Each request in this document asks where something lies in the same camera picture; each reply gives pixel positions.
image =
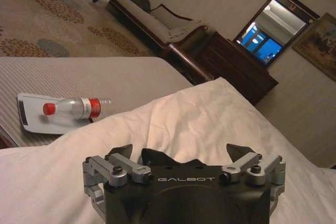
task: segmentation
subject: mirror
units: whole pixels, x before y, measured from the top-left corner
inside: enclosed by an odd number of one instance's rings
[[[318,17],[298,0],[268,0],[235,42],[268,66]]]

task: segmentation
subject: bottle label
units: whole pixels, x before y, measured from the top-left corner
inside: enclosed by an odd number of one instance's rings
[[[100,114],[100,102],[98,99],[81,98],[84,111],[81,119],[97,118]]]

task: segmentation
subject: beige wall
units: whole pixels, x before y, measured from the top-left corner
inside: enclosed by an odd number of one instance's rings
[[[233,39],[266,0],[151,0],[201,19]],[[336,17],[336,0],[300,0],[319,15]],[[336,163],[336,82],[288,48],[270,67],[279,84],[257,109],[319,166]]]

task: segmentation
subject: picture frame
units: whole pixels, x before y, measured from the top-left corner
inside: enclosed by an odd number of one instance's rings
[[[336,81],[336,18],[325,13],[292,48]]]

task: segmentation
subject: carpet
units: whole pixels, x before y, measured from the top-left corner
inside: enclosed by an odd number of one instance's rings
[[[0,56],[153,56],[108,0],[0,0]]]

